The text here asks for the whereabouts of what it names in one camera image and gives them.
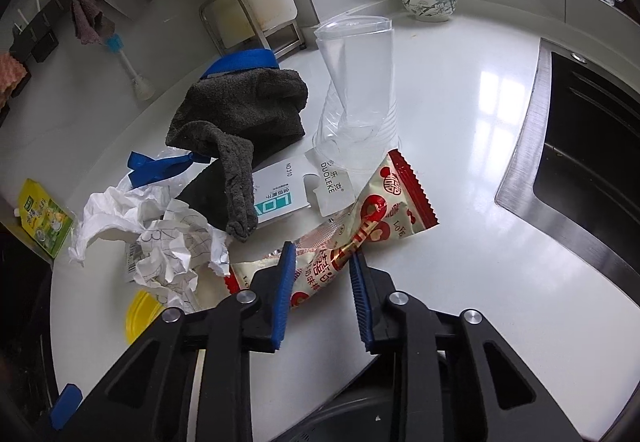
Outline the printed paper ball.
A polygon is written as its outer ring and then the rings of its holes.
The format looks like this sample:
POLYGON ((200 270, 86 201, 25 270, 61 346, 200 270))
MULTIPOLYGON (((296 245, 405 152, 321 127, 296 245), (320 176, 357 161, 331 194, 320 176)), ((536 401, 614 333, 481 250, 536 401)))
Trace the printed paper ball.
POLYGON ((166 307, 186 313, 201 309, 195 292, 198 269, 217 277, 230 274, 231 236, 210 225, 187 203, 174 199, 163 217, 154 220, 137 238, 132 279, 166 307))

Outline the red white snack wrapper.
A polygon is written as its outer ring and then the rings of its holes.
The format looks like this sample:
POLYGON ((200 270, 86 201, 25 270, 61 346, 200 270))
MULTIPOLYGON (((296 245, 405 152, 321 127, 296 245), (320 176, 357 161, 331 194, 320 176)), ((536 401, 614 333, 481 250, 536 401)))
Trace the red white snack wrapper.
POLYGON ((412 167, 399 150, 388 151, 352 206, 295 241, 291 306, 335 280, 363 244, 403 239, 435 225, 437 216, 412 167))

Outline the blue plastic strip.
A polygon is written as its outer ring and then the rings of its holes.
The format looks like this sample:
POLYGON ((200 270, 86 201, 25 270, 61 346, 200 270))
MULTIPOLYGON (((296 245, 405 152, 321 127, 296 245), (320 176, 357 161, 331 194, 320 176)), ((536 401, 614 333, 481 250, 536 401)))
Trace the blue plastic strip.
POLYGON ((127 161, 127 167, 130 169, 128 178, 131 187, 137 189, 178 176, 195 163, 208 164, 211 160, 210 157, 195 152, 163 158, 152 158, 138 152, 131 152, 127 161))

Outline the white LOVE cardboard package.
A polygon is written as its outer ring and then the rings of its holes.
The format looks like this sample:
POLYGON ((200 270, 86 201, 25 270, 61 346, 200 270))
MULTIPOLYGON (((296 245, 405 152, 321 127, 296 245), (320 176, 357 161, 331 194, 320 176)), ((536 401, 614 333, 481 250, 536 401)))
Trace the white LOVE cardboard package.
POLYGON ((312 149, 253 173, 258 225, 311 207, 306 181, 314 186, 312 193, 322 217, 329 217, 355 202, 347 171, 312 149))

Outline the clear plastic cup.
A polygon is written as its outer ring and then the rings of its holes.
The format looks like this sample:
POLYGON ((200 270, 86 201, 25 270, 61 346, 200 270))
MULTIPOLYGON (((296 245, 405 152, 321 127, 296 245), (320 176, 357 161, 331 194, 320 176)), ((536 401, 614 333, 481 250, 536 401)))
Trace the clear plastic cup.
POLYGON ((398 142, 393 22, 344 17, 314 36, 330 75, 314 146, 348 170, 371 171, 398 142))

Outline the black kitchen sink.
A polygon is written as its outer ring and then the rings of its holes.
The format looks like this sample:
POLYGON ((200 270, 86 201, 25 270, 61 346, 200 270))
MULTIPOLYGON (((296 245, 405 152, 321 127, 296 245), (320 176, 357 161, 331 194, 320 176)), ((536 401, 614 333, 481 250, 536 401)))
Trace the black kitchen sink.
POLYGON ((639 298, 639 95, 541 40, 532 94, 496 203, 639 298))

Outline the yellow plastic lid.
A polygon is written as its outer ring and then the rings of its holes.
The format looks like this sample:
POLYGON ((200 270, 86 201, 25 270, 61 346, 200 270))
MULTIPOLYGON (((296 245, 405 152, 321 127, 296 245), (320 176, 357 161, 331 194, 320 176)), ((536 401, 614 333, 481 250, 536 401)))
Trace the yellow plastic lid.
POLYGON ((128 344, 132 344, 163 310, 163 305, 153 295, 145 291, 137 292, 125 318, 125 336, 128 344))

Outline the yellow green refill pouch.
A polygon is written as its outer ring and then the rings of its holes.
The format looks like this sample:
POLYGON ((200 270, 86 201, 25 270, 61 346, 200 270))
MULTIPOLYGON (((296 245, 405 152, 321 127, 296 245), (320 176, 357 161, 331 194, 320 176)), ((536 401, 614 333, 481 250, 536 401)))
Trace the yellow green refill pouch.
POLYGON ((17 216, 25 232, 51 258, 58 255, 73 225, 73 217, 32 179, 26 179, 23 184, 17 216))

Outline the crumpled white tissue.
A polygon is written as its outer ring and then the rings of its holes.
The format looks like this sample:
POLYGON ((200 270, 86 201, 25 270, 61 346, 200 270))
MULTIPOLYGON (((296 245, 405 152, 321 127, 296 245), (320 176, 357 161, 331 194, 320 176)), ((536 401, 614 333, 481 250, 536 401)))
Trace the crumpled white tissue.
POLYGON ((74 226, 68 254, 81 265, 95 240, 133 241, 156 219, 163 217, 175 191, 152 183, 134 188, 128 177, 104 192, 92 193, 74 226))

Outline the dark grey towel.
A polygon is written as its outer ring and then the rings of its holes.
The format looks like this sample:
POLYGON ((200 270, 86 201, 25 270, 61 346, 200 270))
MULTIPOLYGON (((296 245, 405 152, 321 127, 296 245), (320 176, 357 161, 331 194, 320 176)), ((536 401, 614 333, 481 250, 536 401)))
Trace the dark grey towel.
POLYGON ((254 69, 207 77, 186 93, 168 147, 211 162, 177 196, 214 228, 246 241, 258 226, 253 170, 305 136, 308 88, 293 70, 254 69))

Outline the blue white bottle brush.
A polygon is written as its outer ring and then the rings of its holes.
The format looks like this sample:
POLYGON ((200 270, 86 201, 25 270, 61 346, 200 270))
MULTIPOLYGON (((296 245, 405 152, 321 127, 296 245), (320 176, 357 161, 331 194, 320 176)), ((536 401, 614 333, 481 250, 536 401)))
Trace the blue white bottle brush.
POLYGON ((106 46, 110 49, 113 54, 119 58, 120 64, 125 69, 131 85, 132 89, 134 89, 134 95, 140 101, 149 101, 155 95, 155 89, 150 84, 149 80, 144 78, 132 65, 131 61, 127 57, 127 54, 124 49, 124 43, 122 39, 119 37, 117 33, 114 33, 111 37, 106 39, 106 46))

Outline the pink sponge cloth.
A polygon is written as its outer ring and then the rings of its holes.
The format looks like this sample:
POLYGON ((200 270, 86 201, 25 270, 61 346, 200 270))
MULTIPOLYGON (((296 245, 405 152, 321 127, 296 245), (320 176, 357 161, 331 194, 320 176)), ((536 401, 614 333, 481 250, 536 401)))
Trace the pink sponge cloth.
POLYGON ((27 76, 25 66, 9 52, 0 54, 0 109, 6 105, 12 92, 27 76))

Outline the blue strip behind towel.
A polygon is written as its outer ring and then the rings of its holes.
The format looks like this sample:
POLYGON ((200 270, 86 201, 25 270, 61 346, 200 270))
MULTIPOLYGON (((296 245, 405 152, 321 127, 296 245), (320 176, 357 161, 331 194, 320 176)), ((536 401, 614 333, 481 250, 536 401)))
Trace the blue strip behind towel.
POLYGON ((227 54, 209 65, 202 74, 201 80, 218 75, 233 72, 242 72, 254 69, 279 69, 280 65, 276 55, 270 49, 257 48, 240 50, 227 54))

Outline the mauve hanging cloth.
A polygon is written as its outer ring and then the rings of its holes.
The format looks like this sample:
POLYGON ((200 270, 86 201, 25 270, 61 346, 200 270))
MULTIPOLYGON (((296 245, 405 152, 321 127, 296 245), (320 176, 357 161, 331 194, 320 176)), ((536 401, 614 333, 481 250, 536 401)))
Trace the mauve hanging cloth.
POLYGON ((114 22, 96 0, 72 0, 72 20, 75 35, 83 45, 105 43, 115 34, 114 22))

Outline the white patterned ceramic bowl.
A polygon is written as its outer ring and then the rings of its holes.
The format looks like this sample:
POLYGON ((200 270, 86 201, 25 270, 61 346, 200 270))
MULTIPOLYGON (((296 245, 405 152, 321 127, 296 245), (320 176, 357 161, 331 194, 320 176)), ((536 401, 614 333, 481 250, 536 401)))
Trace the white patterned ceramic bowl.
POLYGON ((422 22, 446 22, 454 14, 458 0, 400 0, 413 17, 422 22))

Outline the metal cutting board rack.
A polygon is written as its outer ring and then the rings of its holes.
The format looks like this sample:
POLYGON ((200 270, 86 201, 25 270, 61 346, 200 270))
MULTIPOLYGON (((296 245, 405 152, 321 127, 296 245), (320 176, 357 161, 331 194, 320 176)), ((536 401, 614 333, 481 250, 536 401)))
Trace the metal cutting board rack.
POLYGON ((249 0, 234 0, 241 11, 241 22, 249 28, 248 34, 232 45, 227 45, 216 19, 214 6, 221 0, 206 0, 198 7, 198 17, 205 31, 221 57, 259 46, 270 49, 278 60, 284 59, 295 51, 307 48, 306 39, 295 19, 263 30, 249 0))

